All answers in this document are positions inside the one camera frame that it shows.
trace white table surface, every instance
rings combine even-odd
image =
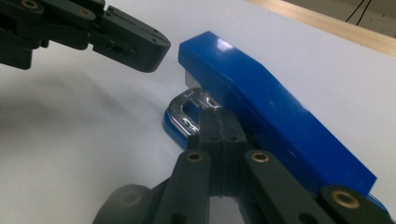
[[[178,44],[202,32],[264,64],[378,180],[396,216],[396,60],[242,0],[107,0],[173,46],[142,74],[91,50],[50,43],[33,67],[0,65],[0,223],[92,223],[118,187],[155,187],[181,149],[163,112],[186,90]],[[210,223],[242,223],[213,200]]]

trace blue plastic casing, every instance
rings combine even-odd
[[[178,60],[306,189],[369,193],[376,177],[260,63],[210,32],[180,44]]]

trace black cable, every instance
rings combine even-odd
[[[350,16],[348,17],[348,19],[346,19],[346,21],[349,21],[350,18],[352,18],[353,14],[355,14],[355,12],[361,7],[361,4],[363,4],[365,0],[362,0],[361,3],[355,8],[355,10],[352,12],[352,14],[350,14]]]
[[[364,8],[363,13],[361,13],[361,17],[359,18],[359,21],[358,21],[358,23],[356,23],[356,25],[359,25],[359,23],[361,22],[361,18],[363,18],[364,13],[366,13],[367,7],[370,6],[371,1],[372,0],[370,0],[369,3],[367,3],[367,6]]]

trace blue stapler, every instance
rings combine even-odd
[[[178,61],[190,89],[170,103],[163,127],[181,147],[198,134],[202,109],[224,107],[307,190],[343,185],[370,198],[375,175],[260,63],[210,32],[181,43]]]

